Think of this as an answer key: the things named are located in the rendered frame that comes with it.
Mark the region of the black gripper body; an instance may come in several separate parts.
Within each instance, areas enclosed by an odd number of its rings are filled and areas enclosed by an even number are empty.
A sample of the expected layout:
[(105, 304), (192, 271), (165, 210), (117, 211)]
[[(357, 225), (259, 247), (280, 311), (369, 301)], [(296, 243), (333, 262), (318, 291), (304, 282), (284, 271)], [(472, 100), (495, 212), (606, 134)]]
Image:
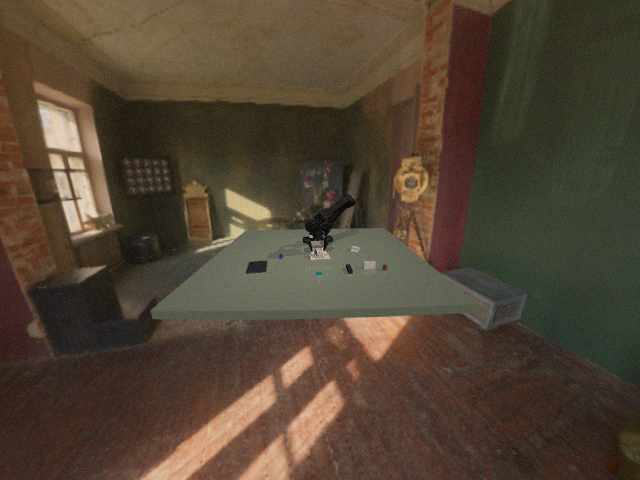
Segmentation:
[(311, 243), (311, 241), (333, 242), (332, 236), (322, 237), (322, 229), (316, 229), (313, 231), (313, 238), (303, 237), (303, 243)]

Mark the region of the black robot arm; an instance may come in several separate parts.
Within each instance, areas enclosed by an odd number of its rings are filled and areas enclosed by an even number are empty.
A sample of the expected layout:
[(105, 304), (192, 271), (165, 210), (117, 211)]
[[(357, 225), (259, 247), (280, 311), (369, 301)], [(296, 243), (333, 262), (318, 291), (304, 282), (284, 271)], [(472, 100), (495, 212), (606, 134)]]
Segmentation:
[[(327, 236), (332, 228), (333, 222), (343, 213), (346, 208), (355, 204), (355, 199), (350, 194), (345, 194), (338, 202), (330, 208), (325, 208), (313, 216), (313, 221), (305, 224), (306, 231), (313, 236), (313, 231), (322, 229), (322, 236)], [(318, 218), (316, 217), (318, 216)]]

